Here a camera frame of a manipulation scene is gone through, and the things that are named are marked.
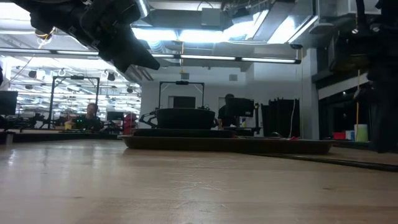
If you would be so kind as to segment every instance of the white wall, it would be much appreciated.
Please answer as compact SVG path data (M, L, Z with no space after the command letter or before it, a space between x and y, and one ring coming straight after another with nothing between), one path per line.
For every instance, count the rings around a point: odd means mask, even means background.
M254 63L246 73L240 72L238 68L209 70L201 67L184 68L184 72L190 73L190 82L206 83L205 105L216 113L219 97L224 97L227 93L254 99L256 103L264 105L276 98L300 99L303 136L305 139L318 139L318 96L311 81L311 76L317 72L316 56L316 50L310 49L300 65ZM157 107L159 81L180 80L179 71L178 67L169 67L150 73L155 81L142 85L141 114L149 113ZM230 82L229 74L237 74L238 82ZM201 93L194 86L170 85L162 92L160 100L163 107L167 107L170 96L194 96L197 106L201 105ZM262 122L261 110L259 122ZM248 126L254 126L254 119L248 119Z
M315 49L307 50L300 65L254 63L246 73L245 97L263 105L276 98L300 99L302 136L305 139L319 139L318 96L311 79L316 73ZM254 126L254 118L248 119L248 126Z

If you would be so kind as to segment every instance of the wire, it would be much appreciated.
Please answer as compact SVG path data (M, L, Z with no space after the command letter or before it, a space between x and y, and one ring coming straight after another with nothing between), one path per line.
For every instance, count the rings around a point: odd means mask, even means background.
M390 164L378 164L378 163L373 163L373 162L347 161L347 160L341 160L341 159L328 159L328 158L319 158L319 157L316 158L316 157L310 157L310 156L298 156L298 155L279 154L279 153L258 154L258 153L242 152L242 154L247 154L247 155L252 155L252 156L275 157L275 158L281 158L281 159L295 159L295 160L300 160L300 161L321 162L321 163L327 163L327 164L350 166L350 167L379 170L379 171L386 171L386 172L398 172L398 166L390 165Z
M45 45L45 41L47 40L47 38L49 37L49 35L47 35L44 39L44 41L39 45L38 49L41 49L44 45ZM33 54L33 56L26 62L26 64L23 66L23 68L21 70L19 70L19 72L17 74L14 75L14 77L12 77L8 82L4 83L3 86L8 85L10 82L14 81L15 79L17 79L19 77L20 74L22 74L22 72L26 69L26 67L28 66L28 64L32 61L32 59L36 56L36 54Z
M290 134L289 134L289 139L292 137L293 115L294 115L294 109L295 109L295 108L296 108L296 99L293 100L292 117L290 118Z
M200 5L202 4L202 3L207 3L207 4L209 4L210 5L210 7L212 8L212 9L214 9L214 7L213 7L213 5L212 4L210 4L210 2L208 2L208 1L201 1L200 3L199 3L199 5L198 5L198 7L197 7L197 11L199 11L199 7L200 7Z

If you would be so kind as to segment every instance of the table surface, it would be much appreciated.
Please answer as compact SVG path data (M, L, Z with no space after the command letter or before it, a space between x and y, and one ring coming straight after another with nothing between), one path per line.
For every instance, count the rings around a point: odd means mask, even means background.
M374 152L347 149L350 153ZM121 141L0 148L1 223L398 223L396 173Z

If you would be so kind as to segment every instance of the metal frame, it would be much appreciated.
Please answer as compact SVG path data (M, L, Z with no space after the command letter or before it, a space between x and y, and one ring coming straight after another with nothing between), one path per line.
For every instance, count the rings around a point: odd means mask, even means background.
M201 91L201 105L204 106L205 104L205 83L200 83L200 82L185 82L185 81L176 81L176 82L160 82L159 83L159 104L158 108L160 109L160 97L162 96L162 85L163 83L171 83L171 84L176 84L176 85L194 85L194 84L199 84L202 86L202 91Z
M55 90L55 87L58 86L58 85L55 85L55 81L56 81L56 79L58 79L58 78L62 78L63 80L65 80L65 79L67 79L67 78L72 79L72 76L68 76L68 77L67 77L67 76L64 76L64 77L61 77L61 76L54 76L54 77L52 77L50 110L49 110L49 118L48 118L49 121L52 120L52 107L53 107L53 101L54 101L54 90ZM100 92L100 78L98 78L98 77L85 77L85 78L87 78L87 79L89 79L89 80L97 80L96 96L95 96L95 105L98 106L98 93Z

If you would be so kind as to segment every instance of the ceiling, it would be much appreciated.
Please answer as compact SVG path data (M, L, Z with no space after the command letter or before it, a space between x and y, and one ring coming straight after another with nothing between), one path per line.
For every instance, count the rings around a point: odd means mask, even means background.
M332 0L330 2L335 4L327 5L324 1L319 1L319 10L315 12L312 0L209 2L143 0L142 2L147 3L150 13L132 24L133 32L150 52L156 54L184 53L292 59L297 57L297 51L292 49L288 42L303 44L304 47L314 47L315 44L327 43L329 35L339 29L339 26L336 26L323 34L309 34L308 31L314 26L314 23L315 25L317 23L315 21L318 17L315 16L315 13L323 20L339 22L339 16L352 12L351 8L346 13L342 12L342 7L338 7L343 2L340 0ZM30 25L30 15L27 11L13 3L0 4L0 48L37 49L42 47L42 49L49 50L93 51L60 30L56 30L49 41L43 42L34 34L35 29ZM248 15L237 16L238 9L243 7L247 8ZM182 65L192 67L192 71L197 71L195 68L207 68L209 71L211 68L231 68L232 70L228 70L225 74L238 73L238 75L244 74L251 65L249 62L187 59L181 61L180 59L157 58L162 66L159 71L130 66L127 72L121 73L113 65L102 61L97 56L34 55L26 51L19 54L8 54L1 50L0 55L2 55L1 60L9 61L9 65L12 67L10 68L12 78L17 75L17 78L11 81L11 88L27 93L23 96L24 99L20 99L25 105L35 98L28 93L50 93L49 85L52 82L52 77L60 71L66 71L66 75L83 75L101 79L103 87L99 89L99 98L100 109L103 111L117 108L123 111L139 112L139 102L134 105L125 103L127 96L131 96L131 99L137 101L140 99L139 86L134 87L134 93L130 94L126 93L126 87L130 83L140 84L153 79L164 79L165 74L176 78L179 75L176 71L180 70L179 67ZM25 70L21 71L21 67L23 68L25 65L27 65ZM38 69L40 74L44 71L44 78L29 78L29 71ZM116 74L115 81L109 82L106 79L109 72ZM59 85L56 92L64 95L74 94L77 95L77 98L81 97L78 95L79 93L92 95L95 92L95 88L90 87L92 83L89 80L68 80L67 82L67 85ZM33 89L27 90L26 83L34 84ZM69 85L80 85L80 90L70 91ZM44 94L41 97L44 100L40 104L48 106L48 97ZM113 105L112 97L118 102L120 101L120 105L123 106ZM62 98L66 104L71 101L63 96L59 97L59 99ZM80 105L76 110L82 111L87 103L87 98L82 97L78 101Z

